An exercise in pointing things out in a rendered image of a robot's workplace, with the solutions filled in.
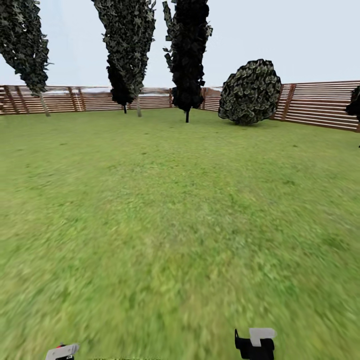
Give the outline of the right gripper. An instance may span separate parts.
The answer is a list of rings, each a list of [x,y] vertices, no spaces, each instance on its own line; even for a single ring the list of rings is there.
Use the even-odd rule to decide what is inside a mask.
[[[273,343],[269,339],[261,339],[261,346],[256,347],[252,345],[250,338],[235,337],[235,345],[240,348],[240,354],[243,359],[255,360],[257,358],[264,358],[266,360],[274,360]]]

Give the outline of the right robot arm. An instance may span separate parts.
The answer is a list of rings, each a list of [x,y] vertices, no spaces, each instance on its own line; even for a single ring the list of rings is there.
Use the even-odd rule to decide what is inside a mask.
[[[276,331],[271,327],[251,327],[250,338],[239,338],[236,335],[235,345],[240,348],[243,359],[249,360],[274,360],[273,338]]]

